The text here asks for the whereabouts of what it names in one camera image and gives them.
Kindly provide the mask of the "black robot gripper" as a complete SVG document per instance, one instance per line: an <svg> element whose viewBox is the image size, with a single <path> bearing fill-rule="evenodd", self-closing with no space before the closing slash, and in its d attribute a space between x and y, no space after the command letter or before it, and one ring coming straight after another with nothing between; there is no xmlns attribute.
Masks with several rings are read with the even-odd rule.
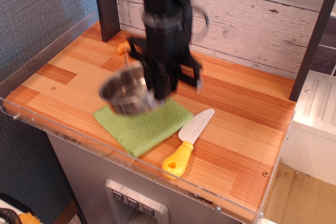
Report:
<svg viewBox="0 0 336 224"><path fill-rule="evenodd" d="M165 100L183 81L197 89L202 85L201 65L191 56L191 26L170 28L146 27L146 37L129 37L130 56L143 64L148 90L156 90L156 98Z"/></svg>

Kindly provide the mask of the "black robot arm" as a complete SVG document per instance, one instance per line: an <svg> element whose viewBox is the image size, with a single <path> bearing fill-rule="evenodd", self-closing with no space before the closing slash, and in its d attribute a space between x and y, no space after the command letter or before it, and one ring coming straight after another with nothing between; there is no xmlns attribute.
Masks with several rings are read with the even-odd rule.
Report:
<svg viewBox="0 0 336 224"><path fill-rule="evenodd" d="M128 38L130 56L142 63L147 89L165 100L179 81L201 88L201 65L191 56L190 0L143 0L145 38Z"/></svg>

